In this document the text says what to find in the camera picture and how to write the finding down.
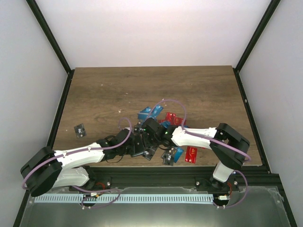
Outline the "black leather card holder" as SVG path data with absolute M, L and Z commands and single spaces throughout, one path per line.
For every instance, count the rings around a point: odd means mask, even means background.
M 144 153 L 145 146 L 140 135 L 135 135 L 134 137 L 134 150 L 131 153 L 131 157 L 137 157 Z

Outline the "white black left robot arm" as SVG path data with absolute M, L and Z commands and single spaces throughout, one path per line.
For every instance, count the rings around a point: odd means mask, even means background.
M 53 150 L 50 146 L 40 149 L 20 170 L 22 188 L 33 197 L 52 188 L 82 187 L 92 191 L 97 180 L 85 165 L 109 161 L 116 156 L 130 154 L 134 149 L 134 134 L 125 128 L 115 136 L 108 136 L 87 146 L 69 150 Z

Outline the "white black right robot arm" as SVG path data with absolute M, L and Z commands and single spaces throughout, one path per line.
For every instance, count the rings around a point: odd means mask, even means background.
M 210 177 L 210 184 L 217 191 L 227 185 L 233 172 L 240 171 L 245 162 L 251 161 L 248 155 L 250 147 L 248 139 L 225 123 L 220 123 L 215 128 L 194 129 L 185 128 L 183 124 L 164 127 L 153 118 L 149 118 L 142 124 L 142 129 L 147 134 L 148 141 L 154 146 L 190 146 L 212 150 L 219 162 Z

